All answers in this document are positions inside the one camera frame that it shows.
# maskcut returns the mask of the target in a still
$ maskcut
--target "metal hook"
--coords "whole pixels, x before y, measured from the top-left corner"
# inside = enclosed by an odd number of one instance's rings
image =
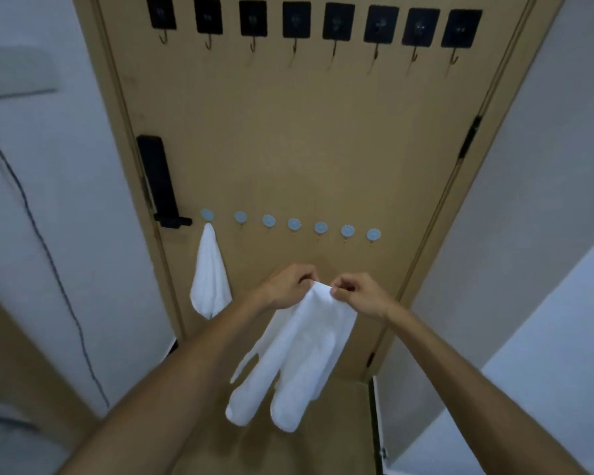
[[[454,65],[460,59],[459,56],[456,56],[455,58],[453,58],[456,50],[457,50],[457,48],[454,48],[453,51],[451,52],[451,60],[449,60],[449,64],[451,64],[451,65]]]

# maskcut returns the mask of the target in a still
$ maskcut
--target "hanging towel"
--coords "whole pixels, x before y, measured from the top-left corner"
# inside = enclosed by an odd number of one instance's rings
[[[348,341],[356,311],[330,295],[330,287],[315,282],[303,300],[278,310],[266,331],[236,369],[259,356],[246,380],[231,394],[227,418],[239,426],[251,421],[279,372],[270,406],[273,423],[294,432],[310,400],[317,399]]]
[[[196,273],[189,297],[195,311],[206,319],[214,318],[233,300],[227,271],[211,223],[206,223],[200,239]]]

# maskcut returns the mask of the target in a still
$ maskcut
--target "folded white towel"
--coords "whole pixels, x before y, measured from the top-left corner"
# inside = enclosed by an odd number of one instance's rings
[[[227,418],[239,426],[249,423],[279,371],[270,415],[282,430],[295,431],[339,360],[355,320],[356,311],[332,298],[330,287],[318,282],[300,303],[276,311],[231,378],[235,382],[253,356],[260,357],[231,394]]]
[[[232,300],[227,271],[211,223],[206,223],[200,239],[189,297],[195,311],[206,319],[218,315]]]

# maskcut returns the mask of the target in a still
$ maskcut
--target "person's left arm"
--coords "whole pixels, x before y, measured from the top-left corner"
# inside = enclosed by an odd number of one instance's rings
[[[263,311],[301,301],[316,279],[315,267],[290,265],[230,303],[138,383],[59,473],[165,473],[222,382],[232,343]]]

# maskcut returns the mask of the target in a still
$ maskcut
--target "black cable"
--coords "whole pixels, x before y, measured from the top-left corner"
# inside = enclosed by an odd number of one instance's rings
[[[66,290],[64,289],[64,284],[62,283],[61,278],[59,277],[59,273],[57,272],[57,267],[55,266],[55,261],[53,260],[53,257],[50,254],[50,250],[49,250],[48,246],[46,245],[46,241],[44,240],[44,237],[42,237],[40,230],[37,228],[37,223],[35,222],[33,214],[31,213],[31,208],[28,205],[28,198],[26,197],[26,192],[24,191],[24,188],[22,187],[22,184],[20,183],[19,178],[17,177],[16,173],[13,171],[11,164],[8,162],[7,158],[4,156],[4,153],[2,152],[1,149],[0,149],[0,159],[4,163],[5,167],[7,167],[7,170],[9,171],[9,175],[11,175],[11,178],[13,178],[13,181],[16,182],[17,189],[19,190],[20,196],[22,197],[22,200],[24,202],[24,210],[26,210],[26,215],[28,216],[28,219],[31,222],[31,226],[33,227],[33,231],[35,232],[37,239],[40,241],[42,248],[44,248],[44,252],[46,253],[46,258],[49,261],[51,270],[53,271],[53,276],[55,276],[55,281],[57,282],[57,286],[59,286],[59,291],[61,292],[62,298],[64,298],[64,302],[66,303],[66,306],[68,307],[70,316],[72,317],[73,321],[75,322],[75,325],[77,327],[77,332],[79,333],[79,340],[82,344],[83,357],[86,360],[86,365],[88,366],[88,371],[90,372],[90,378],[92,378],[92,381],[95,382],[95,384],[97,385],[97,389],[99,390],[99,393],[101,393],[101,398],[103,398],[103,400],[106,404],[106,408],[110,408],[110,401],[106,397],[106,394],[103,391],[103,388],[101,387],[101,383],[99,382],[99,379],[97,378],[94,370],[92,369],[90,357],[88,356],[88,350],[86,349],[86,342],[83,337],[82,325],[80,324],[79,319],[75,315],[75,311],[73,310],[73,305],[70,303],[70,299],[68,298],[68,295],[66,294]]]

